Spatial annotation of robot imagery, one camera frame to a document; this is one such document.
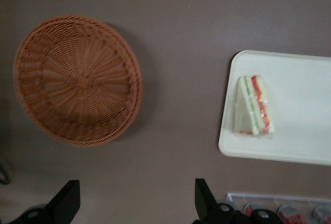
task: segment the red filling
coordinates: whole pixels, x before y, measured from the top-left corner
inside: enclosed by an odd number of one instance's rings
[[[254,90],[257,94],[257,101],[258,101],[258,104],[259,104],[259,107],[260,107],[260,113],[261,113],[262,120],[263,120],[263,123],[264,123],[264,128],[262,129],[262,131],[263,131],[263,133],[269,133],[270,120],[269,120],[268,115],[267,115],[266,106],[263,103],[262,92],[260,91],[257,77],[253,76],[251,79],[252,79],[253,88],[254,88]]]

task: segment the black clamp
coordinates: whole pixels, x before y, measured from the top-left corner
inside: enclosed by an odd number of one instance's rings
[[[230,203],[217,203],[205,179],[195,180],[195,208],[200,220],[193,224],[284,224],[270,210],[257,209],[247,216]]]
[[[80,208],[78,180],[69,181],[45,208],[32,208],[8,224],[70,224]]]

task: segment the plastic tray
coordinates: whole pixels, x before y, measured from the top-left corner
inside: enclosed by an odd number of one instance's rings
[[[242,213],[244,207],[250,202],[260,202],[262,208],[277,212],[278,208],[283,204],[293,204],[297,211],[302,214],[304,219],[311,224],[318,224],[313,218],[312,212],[315,207],[320,204],[331,204],[330,199],[304,198],[292,196],[269,196],[269,195],[251,195],[244,193],[228,193],[227,201],[236,206]]]
[[[233,132],[237,80],[260,74],[272,137]],[[331,165],[331,58],[243,51],[232,60],[219,149],[227,156]]]

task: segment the white tray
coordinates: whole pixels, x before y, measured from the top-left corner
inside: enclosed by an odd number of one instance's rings
[[[272,137],[233,132],[237,80],[263,77]],[[331,58],[243,51],[232,60],[219,136],[227,156],[331,165]]]

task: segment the black cable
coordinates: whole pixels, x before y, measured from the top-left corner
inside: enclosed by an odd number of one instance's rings
[[[7,173],[5,168],[2,165],[0,165],[0,184],[7,185],[9,183],[10,183],[9,174]]]

